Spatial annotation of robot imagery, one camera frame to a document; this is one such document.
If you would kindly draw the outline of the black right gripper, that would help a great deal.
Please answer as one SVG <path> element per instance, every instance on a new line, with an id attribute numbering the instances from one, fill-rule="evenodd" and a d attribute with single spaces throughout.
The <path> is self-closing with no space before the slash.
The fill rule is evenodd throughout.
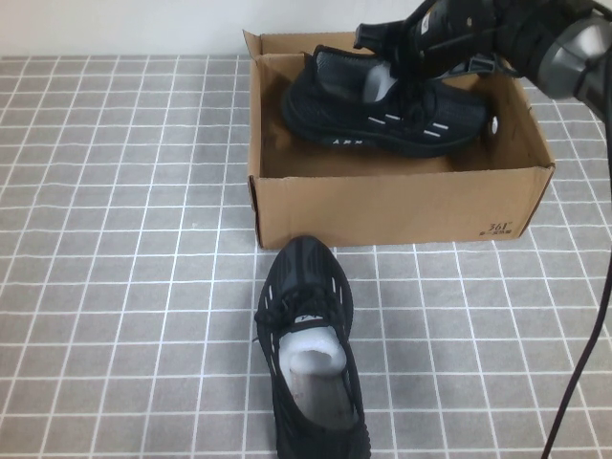
<path id="1" fill-rule="evenodd" d="M 426 98 L 436 94 L 437 77 L 491 56 L 497 28 L 492 1 L 425 1 L 405 20 L 360 24 L 354 47 L 388 62 L 399 83 L 413 83 L 412 98 Z"/>

